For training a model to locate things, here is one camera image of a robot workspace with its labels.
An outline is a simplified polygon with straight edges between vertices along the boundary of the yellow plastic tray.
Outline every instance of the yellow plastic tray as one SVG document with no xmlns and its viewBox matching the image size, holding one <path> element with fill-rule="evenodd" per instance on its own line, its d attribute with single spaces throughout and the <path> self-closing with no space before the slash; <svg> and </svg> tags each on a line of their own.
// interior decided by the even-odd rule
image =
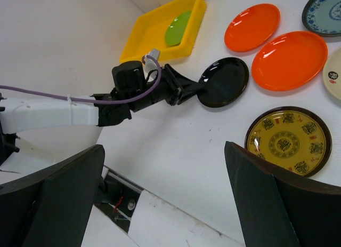
<svg viewBox="0 0 341 247">
<path fill-rule="evenodd" d="M 204 0 L 174 0 L 140 16 L 120 57 L 120 63 L 141 60 L 153 48 L 161 52 L 159 60 L 187 57 L 196 41 L 206 10 Z M 165 33 L 171 22 L 186 11 L 192 11 L 182 41 L 178 46 L 167 46 Z"/>
</svg>

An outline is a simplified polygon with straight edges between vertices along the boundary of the white table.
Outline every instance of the white table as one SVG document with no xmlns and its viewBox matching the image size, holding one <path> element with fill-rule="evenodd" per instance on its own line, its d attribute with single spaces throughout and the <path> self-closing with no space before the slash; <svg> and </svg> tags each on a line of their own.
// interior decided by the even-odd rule
<svg viewBox="0 0 341 247">
<path fill-rule="evenodd" d="M 301 15 L 307 1 L 207 0 L 208 8 L 191 56 L 170 64 L 195 81 L 206 67 L 224 57 L 239 57 L 250 69 L 260 48 L 247 53 L 227 50 L 223 37 L 230 21 L 252 5 L 272 3 L 281 11 L 280 27 L 274 36 L 305 30 Z M 337 37 L 325 40 L 329 54 L 340 45 Z M 312 178 L 341 185 L 341 102 L 327 93 L 321 74 L 288 92 L 263 90 L 250 78 L 244 94 L 221 109 L 206 108 L 195 97 L 178 107 L 161 102 L 133 114 L 131 121 L 104 128 L 98 143 L 105 147 L 106 166 L 243 242 L 225 166 L 225 142 L 243 146 L 246 131 L 258 115 L 289 105 L 315 112 L 328 125 L 333 152 L 324 168 Z"/>
</svg>

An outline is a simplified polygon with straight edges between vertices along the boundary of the cream plate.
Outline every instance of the cream plate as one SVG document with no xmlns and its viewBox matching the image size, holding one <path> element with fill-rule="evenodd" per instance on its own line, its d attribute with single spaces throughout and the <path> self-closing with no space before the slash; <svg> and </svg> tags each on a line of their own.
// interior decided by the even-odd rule
<svg viewBox="0 0 341 247">
<path fill-rule="evenodd" d="M 327 60 L 322 76 L 324 85 L 329 93 L 341 100 L 341 47 Z"/>
</svg>

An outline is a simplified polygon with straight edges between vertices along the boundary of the blue plate with dark rim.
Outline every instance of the blue plate with dark rim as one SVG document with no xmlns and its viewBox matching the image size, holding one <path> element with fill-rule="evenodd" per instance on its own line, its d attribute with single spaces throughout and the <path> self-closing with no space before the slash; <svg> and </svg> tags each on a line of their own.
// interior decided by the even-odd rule
<svg viewBox="0 0 341 247">
<path fill-rule="evenodd" d="M 341 36 L 341 0 L 309 0 L 302 23 L 320 36 Z"/>
</svg>

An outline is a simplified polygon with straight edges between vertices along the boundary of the yellow patterned plate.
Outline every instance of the yellow patterned plate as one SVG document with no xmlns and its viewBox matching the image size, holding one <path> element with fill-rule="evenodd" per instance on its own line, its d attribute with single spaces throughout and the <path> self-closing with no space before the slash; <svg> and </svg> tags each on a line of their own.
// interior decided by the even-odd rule
<svg viewBox="0 0 341 247">
<path fill-rule="evenodd" d="M 245 148 L 268 162 L 310 177 L 327 162 L 331 135 L 316 114 L 299 107 L 279 107 L 253 122 Z"/>
</svg>

